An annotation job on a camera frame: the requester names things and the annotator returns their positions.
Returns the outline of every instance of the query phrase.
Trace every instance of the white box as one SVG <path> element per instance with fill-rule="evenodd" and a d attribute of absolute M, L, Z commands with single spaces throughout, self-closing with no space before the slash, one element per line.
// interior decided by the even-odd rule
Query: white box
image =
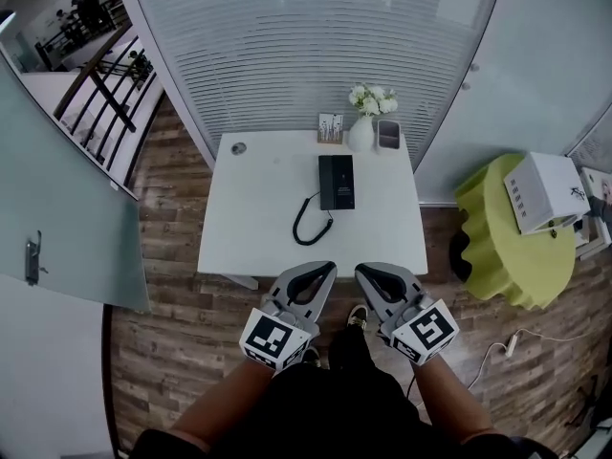
<path fill-rule="evenodd" d="M 521 234 L 573 225 L 589 210 L 571 159 L 528 153 L 504 179 Z"/>

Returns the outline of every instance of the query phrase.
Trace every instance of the white flower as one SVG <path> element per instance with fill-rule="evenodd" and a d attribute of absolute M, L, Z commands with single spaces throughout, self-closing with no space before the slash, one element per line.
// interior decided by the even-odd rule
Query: white flower
<path fill-rule="evenodd" d="M 379 103 L 381 113 L 387 114 L 398 109 L 398 101 L 394 98 L 384 98 Z"/>
<path fill-rule="evenodd" d="M 371 115 L 377 116 L 380 114 L 379 104 L 376 102 L 375 98 L 366 97 L 363 100 L 363 107 L 361 108 L 361 111 L 366 116 L 371 116 Z"/>
<path fill-rule="evenodd" d="M 384 89 L 383 87 L 370 87 L 370 92 L 372 92 L 372 95 L 374 96 L 374 98 L 376 100 L 383 100 L 384 98 Z"/>

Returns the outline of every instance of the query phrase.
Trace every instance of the window blinds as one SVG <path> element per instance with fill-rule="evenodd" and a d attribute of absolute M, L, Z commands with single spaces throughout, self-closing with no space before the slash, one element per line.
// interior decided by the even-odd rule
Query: window blinds
<path fill-rule="evenodd" d="M 349 89 L 393 88 L 418 159 L 446 113 L 493 0 L 139 0 L 186 105 L 222 134 L 356 120 Z"/>

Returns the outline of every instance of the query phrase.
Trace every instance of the person's leg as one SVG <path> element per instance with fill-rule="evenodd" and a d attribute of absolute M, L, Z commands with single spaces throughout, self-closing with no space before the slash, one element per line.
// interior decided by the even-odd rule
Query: person's leg
<path fill-rule="evenodd" d="M 375 369 L 363 330 L 367 320 L 367 308 L 359 305 L 351 311 L 346 328 L 339 332 L 329 347 L 331 370 Z"/>

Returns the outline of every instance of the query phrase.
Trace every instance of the small picture frame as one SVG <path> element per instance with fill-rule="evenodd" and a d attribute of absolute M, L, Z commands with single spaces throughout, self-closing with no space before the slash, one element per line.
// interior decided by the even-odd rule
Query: small picture frame
<path fill-rule="evenodd" d="M 342 114 L 319 114 L 317 142 L 342 144 Z"/>

